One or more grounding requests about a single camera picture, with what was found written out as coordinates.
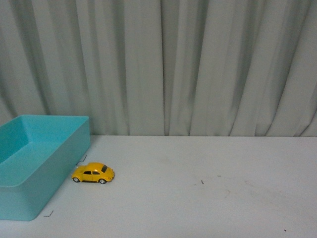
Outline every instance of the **white table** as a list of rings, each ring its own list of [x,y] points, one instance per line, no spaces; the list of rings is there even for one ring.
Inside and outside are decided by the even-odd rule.
[[[317,237],[317,138],[93,136],[81,164],[114,181],[70,176],[30,222],[1,238]]]

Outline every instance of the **white curtain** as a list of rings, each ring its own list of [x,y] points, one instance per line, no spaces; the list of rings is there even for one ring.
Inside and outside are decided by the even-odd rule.
[[[0,124],[317,136],[315,0],[2,0]]]

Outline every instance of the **turquoise plastic container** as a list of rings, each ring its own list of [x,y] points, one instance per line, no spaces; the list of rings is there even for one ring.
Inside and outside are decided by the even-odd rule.
[[[19,116],[0,141],[0,219],[30,221],[90,147],[89,118]]]

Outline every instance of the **car window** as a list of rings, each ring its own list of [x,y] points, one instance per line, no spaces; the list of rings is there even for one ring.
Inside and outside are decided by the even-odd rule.
[[[107,168],[108,168],[107,165],[104,165],[103,168],[101,169],[101,171],[104,173],[104,172],[106,172]]]

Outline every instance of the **toy car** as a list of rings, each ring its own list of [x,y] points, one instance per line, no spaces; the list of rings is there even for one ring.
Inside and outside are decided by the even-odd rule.
[[[77,167],[71,178],[74,182],[110,182],[114,178],[112,168],[98,162],[92,162],[88,165],[80,165]]]

